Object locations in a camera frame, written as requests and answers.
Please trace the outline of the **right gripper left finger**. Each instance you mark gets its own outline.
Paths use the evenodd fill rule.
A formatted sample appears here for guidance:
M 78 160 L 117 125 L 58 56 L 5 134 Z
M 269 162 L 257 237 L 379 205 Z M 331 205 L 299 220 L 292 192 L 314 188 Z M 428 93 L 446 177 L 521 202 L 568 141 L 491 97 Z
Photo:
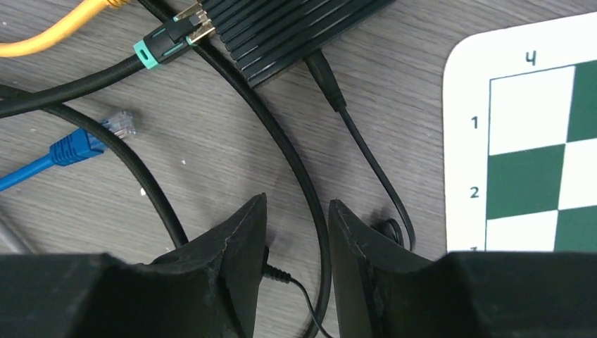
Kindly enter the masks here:
M 267 198 L 149 264 L 3 255 L 2 337 L 252 337 Z

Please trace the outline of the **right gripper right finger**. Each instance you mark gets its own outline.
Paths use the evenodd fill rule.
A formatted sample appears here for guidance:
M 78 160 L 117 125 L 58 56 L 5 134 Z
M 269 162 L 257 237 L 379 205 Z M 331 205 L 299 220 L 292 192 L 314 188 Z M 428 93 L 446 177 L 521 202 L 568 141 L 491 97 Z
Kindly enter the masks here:
M 437 261 L 329 203 L 341 337 L 595 337 L 593 253 L 456 251 Z

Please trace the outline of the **black power adapter with cord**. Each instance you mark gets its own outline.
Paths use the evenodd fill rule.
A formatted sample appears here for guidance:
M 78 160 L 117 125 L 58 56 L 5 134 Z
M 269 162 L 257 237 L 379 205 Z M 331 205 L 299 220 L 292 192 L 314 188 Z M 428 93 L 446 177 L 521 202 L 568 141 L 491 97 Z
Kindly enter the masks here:
M 347 103 L 344 98 L 344 95 L 339 87 L 334 72 L 330 64 L 328 63 L 325 55 L 320 49 L 318 49 L 317 51 L 314 51 L 313 53 L 306 56 L 304 58 L 304 62 L 308 66 L 308 69 L 313 79 L 317 83 L 321 92 L 324 94 L 330 106 L 333 108 L 335 112 L 337 112 L 341 116 L 341 119 L 343 120 L 347 130 L 350 132 L 352 138 L 354 139 L 355 143 L 360 149 L 365 160 L 372 168 L 374 174 L 377 176 L 377 179 L 380 181 L 386 193 L 389 195 L 391 202 L 396 207 L 398 214 L 401 217 L 401 224 L 406 229 L 408 235 L 408 250 L 413 252 L 415 250 L 416 237 L 412 220 L 410 219 L 406 207 L 404 206 L 404 203 L 399 197 L 397 191 L 395 190 L 394 186 L 390 182 L 385 172 L 382 170 L 382 167 L 380 166 L 377 159 L 371 152 L 370 148 L 368 147 L 361 133 L 356 127 L 353 119 L 351 118 L 347 110 Z M 268 263 L 264 263 L 262 268 L 262 274 L 264 277 L 271 280 L 276 280 L 285 284 L 296 285 L 302 291 L 305 297 L 312 323 L 315 324 L 317 331 L 319 333 L 322 333 L 325 337 L 331 336 L 327 332 L 327 330 L 322 326 L 323 319 L 319 318 L 316 314 L 306 288 L 298 280 L 293 278 L 290 273 L 280 270 L 279 268 L 276 268 Z

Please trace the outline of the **small black blue switch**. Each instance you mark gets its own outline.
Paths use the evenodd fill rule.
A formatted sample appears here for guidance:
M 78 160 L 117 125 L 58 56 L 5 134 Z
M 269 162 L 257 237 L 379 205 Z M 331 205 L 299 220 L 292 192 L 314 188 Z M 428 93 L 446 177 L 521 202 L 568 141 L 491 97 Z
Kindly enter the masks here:
M 254 88 L 390 5 L 388 0 L 202 1 Z

